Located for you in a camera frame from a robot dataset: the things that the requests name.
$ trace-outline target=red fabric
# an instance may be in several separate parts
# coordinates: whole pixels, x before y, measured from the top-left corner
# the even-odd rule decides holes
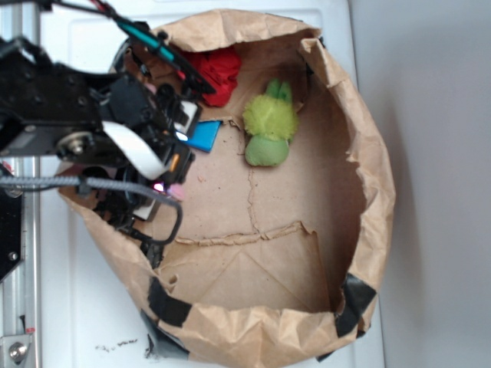
[[[227,105],[237,87],[237,75],[242,64],[234,48],[185,52],[183,56],[216,90],[216,94],[203,95],[206,104],[215,107]]]

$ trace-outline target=ribbon cable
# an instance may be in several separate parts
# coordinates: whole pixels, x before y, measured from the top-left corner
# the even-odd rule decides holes
[[[167,167],[153,149],[134,131],[124,125],[110,121],[103,121],[102,126],[104,132],[141,175],[154,180],[167,171]]]

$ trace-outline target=fuzzy green toy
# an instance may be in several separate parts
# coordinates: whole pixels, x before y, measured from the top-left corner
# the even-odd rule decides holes
[[[245,131],[252,138],[245,148],[245,160],[252,166],[277,166],[288,156],[290,142],[298,128],[288,82],[269,82],[265,94],[245,106]]]

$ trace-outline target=blue object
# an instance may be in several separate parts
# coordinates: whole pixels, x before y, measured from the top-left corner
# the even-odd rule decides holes
[[[211,151],[221,124],[222,122],[218,120],[198,123],[194,130],[193,138],[187,140],[185,143],[198,150],[205,152]]]

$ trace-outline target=brown paper bag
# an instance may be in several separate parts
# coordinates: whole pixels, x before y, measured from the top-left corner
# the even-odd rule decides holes
[[[230,102],[204,108],[203,120],[223,125],[213,151],[196,152],[176,241],[152,270],[86,202],[65,191],[67,202],[154,324],[164,355],[271,368],[350,343],[370,326],[395,194],[386,147],[349,76],[318,29],[290,18],[217,10],[161,29],[183,51],[233,45],[242,59]],[[144,56],[146,81],[179,83]],[[251,167],[243,108],[274,77],[292,85],[300,126],[283,164]],[[164,238],[172,216],[161,208],[140,228]]]

